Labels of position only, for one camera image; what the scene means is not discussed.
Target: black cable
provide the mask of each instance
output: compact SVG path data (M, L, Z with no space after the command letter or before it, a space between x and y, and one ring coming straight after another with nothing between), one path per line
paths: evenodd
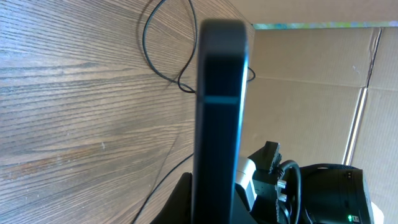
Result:
M135 222L137 221L139 215L141 214L141 212L143 211L146 203L149 201L149 199L152 197L152 195L155 193L155 191L157 190L157 188L163 183L163 181L181 164L183 164L185 161L187 161L189 158L191 158L193 156L193 153L190 154L189 156L187 156L185 159L183 159L181 162L179 162L173 169L171 169L164 177L163 179L156 185L156 187L153 189L153 191L148 195L148 197L145 199L145 202L141 205L141 208L138 210L137 215L134 217L134 219L132 220L131 224L135 224Z
M182 83L181 80L181 76L184 73L184 71L187 69L187 67L189 66L189 64L192 61L192 58L195 54L195 51L197 49L197 42L198 42L198 23L197 23L197 15L195 12L195 9L193 8L193 4L192 4L192 0L188 0L189 5L191 6L191 10L192 10L192 14L193 14L193 21L195 23L195 32L193 34L194 38L193 38L193 48L192 48L192 53L191 56L189 57L188 61L186 62L186 64L184 65L184 67L181 69L180 73L178 74L178 78L177 81L163 75L160 71L158 71L158 69L155 68L154 64L152 63L152 61L150 60L149 56L148 56L148 51L147 51L147 47L146 47L146 35L147 35L147 30L149 27L149 23L151 22L153 16L155 15L155 13L157 12L157 10L161 7L161 5L163 5L163 3L166 0L161 0L160 3L158 3L158 5L156 5L155 9L151 12L151 14L148 17L147 22L145 23L145 27L144 27L144 31L142 33L142 50L144 51L144 55L145 55L145 59L147 60L148 65L150 66L150 68L161 78L166 79L169 82L172 83L176 83L178 85L178 87L180 88L180 90L184 91L185 93L196 93L196 91L191 88L190 86L188 86L187 84ZM248 80L248 82L253 81L256 78L256 74L254 73L253 69L251 69L250 67L248 67L248 70L250 70L253 73L253 77L251 79Z
M293 168L297 179L296 201L295 201L296 209L295 209L295 218L293 224L298 224L300 218L300 207L301 207L301 172L299 165L295 161L288 160L279 165L279 169L282 170L280 178L283 178L283 176L285 175L286 171L289 168Z

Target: brown wooden surface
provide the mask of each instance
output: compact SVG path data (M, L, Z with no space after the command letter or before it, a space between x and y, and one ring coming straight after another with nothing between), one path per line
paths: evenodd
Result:
M157 3L0 2L0 223L129 223L192 152L194 95L154 75L142 56ZM199 21L242 18L226 0L193 3ZM154 17L148 51L166 75L190 55L192 22L186 0L167 0ZM182 79L191 86L195 65ZM192 160L165 181L139 223L191 169Z

